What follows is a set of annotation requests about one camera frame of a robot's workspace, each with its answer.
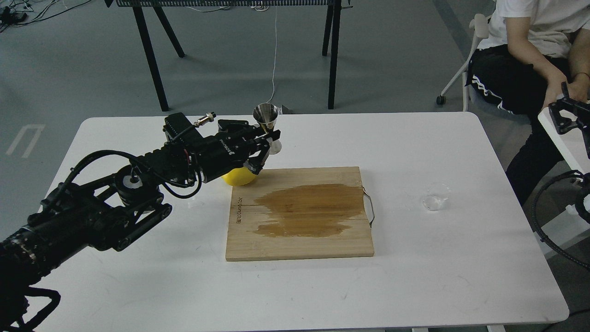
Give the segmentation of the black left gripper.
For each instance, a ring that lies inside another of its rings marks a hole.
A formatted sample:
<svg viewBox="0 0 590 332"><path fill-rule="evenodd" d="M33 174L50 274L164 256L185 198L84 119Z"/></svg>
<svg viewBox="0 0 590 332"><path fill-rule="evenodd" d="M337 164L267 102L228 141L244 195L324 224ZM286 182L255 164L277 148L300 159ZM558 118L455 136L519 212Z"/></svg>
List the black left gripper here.
<svg viewBox="0 0 590 332"><path fill-rule="evenodd" d="M271 142L278 141L281 134L280 130L266 132L246 120L219 120L218 133L205 138L204 151L199 153L203 182L244 165L255 176L259 175L270 155Z"/></svg>

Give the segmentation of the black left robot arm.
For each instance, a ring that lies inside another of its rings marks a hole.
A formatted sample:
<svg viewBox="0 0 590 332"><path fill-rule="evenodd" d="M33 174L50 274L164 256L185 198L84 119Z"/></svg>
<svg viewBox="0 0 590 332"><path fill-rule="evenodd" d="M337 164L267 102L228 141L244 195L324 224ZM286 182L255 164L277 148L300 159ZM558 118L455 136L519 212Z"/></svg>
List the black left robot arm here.
<svg viewBox="0 0 590 332"><path fill-rule="evenodd" d="M213 112L195 122L182 113L165 118L166 142L135 156L99 150L82 158L65 181L41 202L40 212L1 242L1 330L32 332L59 305L56 290L36 288L43 277L80 250L122 251L171 214L164 187L195 188L234 169L258 175L281 132L274 120L219 120L207 137L198 128Z"/></svg>

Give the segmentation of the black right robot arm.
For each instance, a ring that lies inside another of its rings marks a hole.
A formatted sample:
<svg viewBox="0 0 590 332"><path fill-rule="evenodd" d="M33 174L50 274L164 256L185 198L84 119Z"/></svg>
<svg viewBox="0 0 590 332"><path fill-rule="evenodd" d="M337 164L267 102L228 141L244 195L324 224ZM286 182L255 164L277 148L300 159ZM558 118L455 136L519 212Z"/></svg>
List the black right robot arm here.
<svg viewBox="0 0 590 332"><path fill-rule="evenodd" d="M567 83L563 83L562 94L539 114L539 123L560 151L570 170L542 185L531 204L532 227L544 256L550 258L561 255L586 271L589 270L589 264L569 254L566 248L589 238L589 111L588 101L581 102L571 98ZM576 186L574 202L551 221L540 225L537 219L537 204L540 197L550 186L562 180Z"/></svg>

